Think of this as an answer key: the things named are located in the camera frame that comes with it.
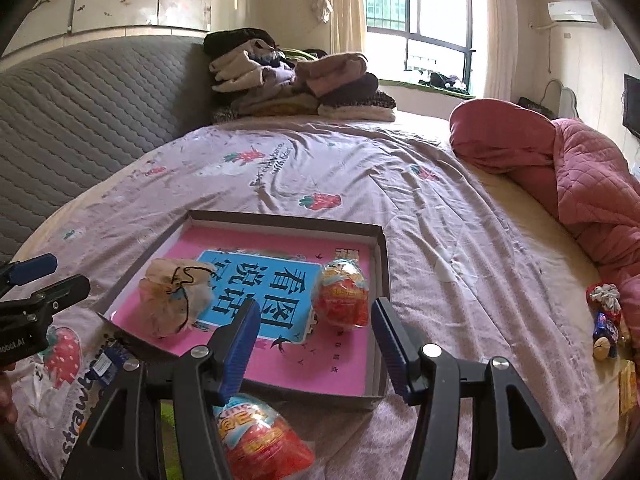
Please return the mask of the person left hand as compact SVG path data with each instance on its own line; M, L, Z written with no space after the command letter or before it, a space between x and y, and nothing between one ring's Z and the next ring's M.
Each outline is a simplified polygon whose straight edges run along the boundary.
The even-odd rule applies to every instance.
M0 419L14 425L17 421L17 408L13 402L11 382L7 372L13 372L15 364L2 367L0 372Z

